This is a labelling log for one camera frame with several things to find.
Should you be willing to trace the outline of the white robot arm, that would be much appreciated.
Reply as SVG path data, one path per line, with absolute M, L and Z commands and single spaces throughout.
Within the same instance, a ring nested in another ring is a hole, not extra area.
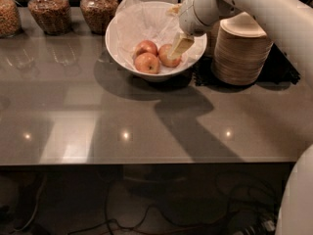
M 298 0 L 185 0 L 169 52 L 176 58 L 187 41 L 204 35 L 222 18 L 243 11 L 252 16 L 280 51 L 313 85 L 313 9 Z M 275 235 L 313 235 L 313 146 L 294 165 L 283 195 Z

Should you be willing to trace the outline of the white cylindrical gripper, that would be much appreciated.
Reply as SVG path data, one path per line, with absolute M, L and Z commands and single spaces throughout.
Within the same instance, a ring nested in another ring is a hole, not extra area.
M 194 44 L 193 36 L 202 36 L 211 26 L 209 0 L 185 0 L 182 5 L 174 4 L 166 11 L 167 15 L 177 16 L 179 26 L 184 32 L 178 32 L 167 53 L 169 60 L 181 57 Z

